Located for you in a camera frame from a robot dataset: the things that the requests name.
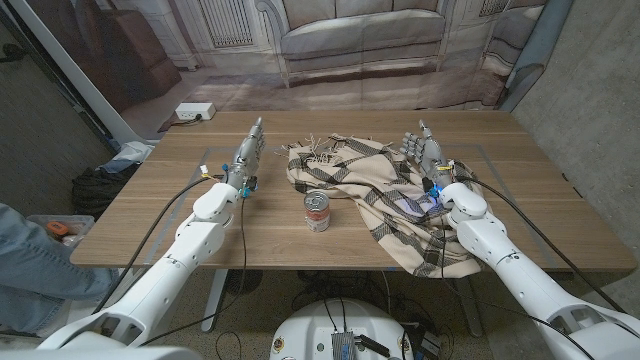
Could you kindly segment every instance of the gray sofa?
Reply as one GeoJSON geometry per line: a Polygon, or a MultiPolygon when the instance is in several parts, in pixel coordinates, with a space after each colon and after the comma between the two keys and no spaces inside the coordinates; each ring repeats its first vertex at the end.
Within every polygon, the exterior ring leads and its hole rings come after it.
{"type": "Polygon", "coordinates": [[[446,0],[255,0],[282,79],[422,68],[443,58],[446,0]]]}

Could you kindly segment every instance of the plaid scarf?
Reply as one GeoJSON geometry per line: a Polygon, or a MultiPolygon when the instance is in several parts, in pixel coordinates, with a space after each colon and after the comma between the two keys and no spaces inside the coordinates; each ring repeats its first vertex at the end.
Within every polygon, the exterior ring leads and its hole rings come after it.
{"type": "MultiPolygon", "coordinates": [[[[449,278],[480,271],[447,225],[448,210],[425,194],[422,176],[405,155],[372,140],[336,134],[330,140],[331,146],[313,137],[309,146],[284,146],[289,150],[287,179],[297,191],[353,199],[373,239],[415,276],[439,278],[442,267],[449,278]]],[[[474,177],[460,162],[454,175],[474,177]]],[[[475,184],[466,185],[482,195],[475,184]]]]}

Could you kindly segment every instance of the wall outlet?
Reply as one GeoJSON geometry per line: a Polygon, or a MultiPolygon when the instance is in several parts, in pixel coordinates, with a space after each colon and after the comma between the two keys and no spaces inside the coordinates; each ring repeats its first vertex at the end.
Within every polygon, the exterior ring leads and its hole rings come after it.
{"type": "Polygon", "coordinates": [[[193,120],[200,114],[202,120],[211,120],[216,108],[212,103],[182,103],[176,109],[176,114],[180,120],[193,120]]]}

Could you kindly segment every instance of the tin can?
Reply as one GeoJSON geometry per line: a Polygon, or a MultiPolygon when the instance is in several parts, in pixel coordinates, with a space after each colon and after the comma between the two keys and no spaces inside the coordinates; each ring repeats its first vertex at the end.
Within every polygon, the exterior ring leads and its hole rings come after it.
{"type": "Polygon", "coordinates": [[[304,197],[304,207],[307,210],[307,226],[315,232],[327,230],[331,209],[329,197],[319,191],[312,191],[304,197]]]}

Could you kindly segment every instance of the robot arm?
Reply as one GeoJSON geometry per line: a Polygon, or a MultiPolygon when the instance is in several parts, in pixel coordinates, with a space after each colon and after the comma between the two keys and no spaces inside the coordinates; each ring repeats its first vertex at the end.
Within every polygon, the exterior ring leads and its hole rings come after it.
{"type": "MultiPolygon", "coordinates": [[[[563,331],[595,359],[637,358],[640,321],[570,295],[542,271],[513,244],[502,222],[487,212],[481,196],[462,183],[445,185],[444,175],[437,170],[445,163],[440,147],[427,145],[435,140],[422,122],[420,126],[425,139],[407,133],[401,151],[420,164],[423,175],[442,186],[438,199],[451,209],[447,222],[457,230],[460,244],[498,274],[529,315],[563,331]]],[[[558,360],[588,359],[564,336],[535,324],[558,360]]]]}
{"type": "Polygon", "coordinates": [[[255,189],[255,172],[264,148],[259,118],[232,159],[225,183],[217,183],[193,205],[175,241],[146,274],[113,306],[71,323],[47,338],[38,349],[135,347],[154,335],[187,278],[222,246],[241,197],[255,189]]]}

